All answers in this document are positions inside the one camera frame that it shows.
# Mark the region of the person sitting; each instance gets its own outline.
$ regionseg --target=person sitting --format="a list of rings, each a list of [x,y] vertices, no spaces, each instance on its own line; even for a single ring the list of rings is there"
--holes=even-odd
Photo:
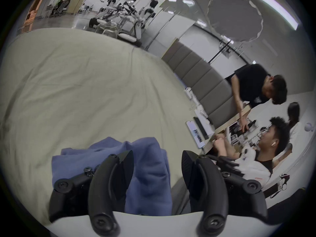
[[[273,173],[272,159],[285,149],[290,137],[289,127],[283,118],[274,117],[270,122],[270,127],[261,134],[258,142],[260,150],[245,146],[242,153],[238,153],[223,134],[217,135],[214,142],[218,156],[228,156],[234,160],[239,164],[234,168],[241,172],[244,179],[257,180],[262,187]]]
[[[286,82],[281,75],[271,76],[261,65],[250,64],[237,69],[226,77],[232,87],[234,100],[240,117],[242,132],[248,129],[247,115],[242,115],[243,101],[249,101],[251,108],[267,102],[280,105],[286,101]]]
[[[289,116],[289,122],[288,126],[290,129],[290,141],[287,144],[285,150],[280,153],[276,159],[273,159],[273,168],[278,166],[278,164],[284,160],[286,157],[292,153],[293,143],[297,137],[298,131],[301,128],[301,123],[299,122],[300,119],[300,105],[298,102],[290,103],[288,107],[288,116]]]

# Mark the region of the black t-shirt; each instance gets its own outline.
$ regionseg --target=black t-shirt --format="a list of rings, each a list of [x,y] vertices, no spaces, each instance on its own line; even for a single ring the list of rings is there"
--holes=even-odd
[[[273,164],[272,164],[272,160],[266,160],[266,161],[259,161],[258,160],[258,156],[259,156],[259,150],[256,150],[256,157],[255,160],[259,163],[261,163],[263,166],[265,166],[271,173],[273,173]]]
[[[269,99],[262,94],[262,86],[269,75],[259,64],[250,64],[237,69],[226,78],[231,85],[231,78],[236,75],[239,79],[239,93],[243,101],[249,101],[251,108],[263,104]]]

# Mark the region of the man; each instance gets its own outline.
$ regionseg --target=man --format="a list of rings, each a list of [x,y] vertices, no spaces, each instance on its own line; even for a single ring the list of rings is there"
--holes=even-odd
[[[286,82],[281,75],[271,76],[259,64],[250,64],[237,69],[226,78],[232,87],[235,103],[240,117],[242,132],[248,129],[247,115],[242,116],[243,101],[249,101],[251,108],[272,98],[272,103],[280,105],[286,101]]]
[[[242,153],[235,151],[223,135],[217,135],[214,147],[218,156],[228,156],[235,160],[243,178],[257,180],[262,187],[269,181],[273,173],[272,159],[281,153],[289,142],[290,130],[281,117],[271,118],[271,126],[262,133],[258,142],[260,150],[245,147]]]

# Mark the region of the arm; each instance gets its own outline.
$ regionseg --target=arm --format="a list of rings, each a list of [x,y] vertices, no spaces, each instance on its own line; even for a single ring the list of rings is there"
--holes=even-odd
[[[240,128],[242,130],[242,132],[245,131],[245,129],[249,129],[248,125],[247,125],[247,115],[243,116],[242,115],[242,110],[244,108],[243,102],[240,98],[240,93],[239,93],[239,79],[236,75],[234,75],[231,78],[231,83],[232,83],[232,91],[233,91],[233,96],[235,99],[235,103],[236,103],[236,107],[237,107],[237,111],[239,112],[239,118],[240,118]]]
[[[218,156],[228,156],[234,160],[240,157],[240,153],[236,153],[235,148],[222,136],[215,140],[214,146],[218,151]]]
[[[290,155],[290,153],[292,153],[292,144],[289,143],[287,146],[286,146],[286,152],[279,158],[279,159],[276,159],[274,162],[273,162],[273,168],[275,168],[276,166],[278,166],[278,164],[284,160],[286,157],[288,157]]]

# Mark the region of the blue cloth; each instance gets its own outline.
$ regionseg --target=blue cloth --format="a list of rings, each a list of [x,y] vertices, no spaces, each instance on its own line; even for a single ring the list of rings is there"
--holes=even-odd
[[[148,216],[169,216],[172,210],[170,171],[167,152],[155,138],[141,138],[123,143],[108,137],[88,149],[62,149],[52,158],[53,185],[61,178],[72,178],[93,169],[110,154],[132,150],[134,173],[126,192],[125,212]]]

